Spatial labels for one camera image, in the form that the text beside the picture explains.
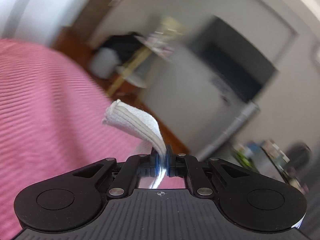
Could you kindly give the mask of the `white ribbed knit sweater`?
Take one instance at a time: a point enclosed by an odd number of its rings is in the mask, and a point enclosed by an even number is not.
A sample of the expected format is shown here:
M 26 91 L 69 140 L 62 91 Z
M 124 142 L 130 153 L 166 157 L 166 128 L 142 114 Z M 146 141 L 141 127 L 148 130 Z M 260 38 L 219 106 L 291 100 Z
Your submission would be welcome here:
M 157 177 L 164 178 L 167 171 L 165 167 L 167 149 L 158 122 L 152 115 L 117 100 L 106 109 L 102 123 L 140 139 L 135 153 L 147 154 L 152 149 L 156 150 L 160 168 Z

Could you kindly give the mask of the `white round pouf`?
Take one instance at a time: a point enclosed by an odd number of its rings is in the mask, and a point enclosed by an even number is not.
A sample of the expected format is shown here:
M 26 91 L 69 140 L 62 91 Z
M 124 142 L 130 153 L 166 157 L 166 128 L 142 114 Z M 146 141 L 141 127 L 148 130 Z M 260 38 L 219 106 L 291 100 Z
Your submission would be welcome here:
M 92 57 L 88 68 L 95 77 L 107 80 L 119 64 L 120 59 L 113 49 L 101 48 Z

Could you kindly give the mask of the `black garment on stand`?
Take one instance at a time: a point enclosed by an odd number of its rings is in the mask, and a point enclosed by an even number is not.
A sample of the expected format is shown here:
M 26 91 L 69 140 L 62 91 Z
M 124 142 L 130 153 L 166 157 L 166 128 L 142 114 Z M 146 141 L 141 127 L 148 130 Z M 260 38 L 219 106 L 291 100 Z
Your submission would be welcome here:
M 143 46 L 137 37 L 144 38 L 142 34 L 134 31 L 125 35 L 111 35 L 94 51 L 97 53 L 104 48 L 114 50 L 120 62 L 125 63 Z

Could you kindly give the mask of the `yellow legged round shelf stand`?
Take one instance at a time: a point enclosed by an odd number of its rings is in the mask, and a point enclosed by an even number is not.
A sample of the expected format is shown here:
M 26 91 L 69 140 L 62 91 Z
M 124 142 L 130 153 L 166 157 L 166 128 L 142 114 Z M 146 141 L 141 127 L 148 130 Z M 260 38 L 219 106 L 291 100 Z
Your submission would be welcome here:
M 157 29 L 147 38 L 137 36 L 142 47 L 134 53 L 124 65 L 117 79 L 107 90 L 106 94 L 112 97 L 130 75 L 151 55 L 155 54 L 163 60 L 169 60 L 173 49 L 170 42 L 176 40 L 186 32 L 185 26 L 171 16 L 164 16 Z

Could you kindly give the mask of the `brown wooden door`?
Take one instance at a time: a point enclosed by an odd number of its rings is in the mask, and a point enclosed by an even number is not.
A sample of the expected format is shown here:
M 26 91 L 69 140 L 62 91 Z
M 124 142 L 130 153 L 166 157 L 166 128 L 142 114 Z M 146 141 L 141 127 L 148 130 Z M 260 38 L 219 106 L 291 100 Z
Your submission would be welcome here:
M 65 54 L 78 64 L 86 64 L 92 56 L 88 45 L 104 17 L 121 0 L 88 0 L 69 27 L 62 27 L 52 48 Z

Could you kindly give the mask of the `pink corduroy bed cover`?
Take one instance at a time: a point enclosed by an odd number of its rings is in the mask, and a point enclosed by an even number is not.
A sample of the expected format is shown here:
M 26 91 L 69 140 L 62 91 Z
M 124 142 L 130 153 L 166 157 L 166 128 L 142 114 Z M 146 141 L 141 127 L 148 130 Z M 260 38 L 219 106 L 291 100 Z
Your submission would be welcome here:
M 75 62 L 40 44 L 1 40 L 1 239 L 21 230 L 18 193 L 39 181 L 104 158 L 125 161 L 163 142 L 156 119 L 129 107 L 147 126 L 104 122 L 112 101 Z

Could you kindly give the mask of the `wall mounted black television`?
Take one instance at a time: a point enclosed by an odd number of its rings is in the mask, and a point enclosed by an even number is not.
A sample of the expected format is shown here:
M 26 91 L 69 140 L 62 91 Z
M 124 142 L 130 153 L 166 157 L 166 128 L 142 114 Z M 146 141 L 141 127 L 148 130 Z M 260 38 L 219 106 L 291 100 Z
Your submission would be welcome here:
M 253 100 L 277 72 L 258 48 L 218 17 L 203 27 L 188 47 L 244 102 Z

